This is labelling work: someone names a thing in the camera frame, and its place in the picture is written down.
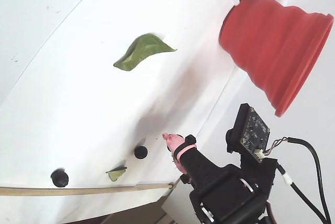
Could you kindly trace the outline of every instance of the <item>thin wooden strip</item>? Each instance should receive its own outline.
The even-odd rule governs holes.
[[[1,196],[62,196],[85,194],[108,194],[119,192],[132,192],[159,188],[173,188],[172,184],[143,184],[137,186],[116,186],[100,188],[20,188],[0,187]]]

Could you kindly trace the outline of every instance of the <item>white backdrop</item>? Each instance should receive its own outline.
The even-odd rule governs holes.
[[[309,13],[335,14],[333,0],[289,0],[287,5],[299,6]],[[275,110],[268,102],[265,93],[247,78],[229,106],[226,104],[227,99],[219,100],[222,100],[218,103],[220,106],[215,107],[212,114],[221,113],[221,120],[212,126],[213,131],[210,137],[204,140],[202,139],[204,137],[200,135],[201,139],[199,139],[199,141],[206,141],[201,152],[217,165],[225,166],[228,163],[239,165],[239,155],[226,152],[225,134],[233,127],[240,104],[249,103],[270,127],[270,143],[283,136],[291,136],[305,139],[314,146],[320,158],[323,187],[331,216],[335,215],[335,192],[332,190],[335,162],[332,154],[332,136],[335,126],[333,104],[335,80],[332,69],[334,42],[335,33],[331,31],[306,83],[281,118],[274,116]],[[323,212],[318,193],[315,164],[310,152],[303,146],[283,143],[274,150],[272,157],[279,159],[301,191]],[[188,195],[191,190],[191,186],[179,183],[163,205],[163,209],[179,224],[193,224],[198,221],[189,201]],[[277,223],[320,223],[318,217],[291,187],[284,184],[279,173],[272,187],[270,202]]]

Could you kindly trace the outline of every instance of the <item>small leaf fragment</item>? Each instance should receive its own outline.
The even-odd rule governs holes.
[[[113,64],[124,71],[131,71],[150,55],[176,51],[154,34],[144,34],[134,40],[126,54]]]
[[[122,167],[122,168],[110,170],[106,173],[108,173],[108,176],[111,179],[111,181],[115,182],[121,175],[123,175],[126,172],[126,169],[127,169],[126,167]]]

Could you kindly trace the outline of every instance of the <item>black knob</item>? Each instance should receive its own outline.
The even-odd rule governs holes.
[[[69,183],[69,176],[64,169],[57,169],[51,174],[52,182],[56,187],[66,187]]]
[[[141,145],[135,148],[134,154],[137,159],[142,160],[148,155],[148,149]]]

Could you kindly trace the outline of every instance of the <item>white curved panel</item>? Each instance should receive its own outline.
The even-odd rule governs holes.
[[[161,134],[197,135],[211,112],[234,68],[218,44],[232,6],[231,0],[83,0],[0,107],[1,185],[52,187],[50,174],[59,167],[70,177],[68,187],[175,181],[180,173]],[[147,32],[178,50],[151,56],[131,72],[113,67]],[[133,156],[139,143],[149,151],[144,160]],[[120,164],[128,169],[112,183],[105,172]],[[61,223],[136,207],[163,192],[3,197],[0,216]],[[38,218],[27,204],[39,209]]]
[[[31,59],[80,0],[0,0],[0,105]]]

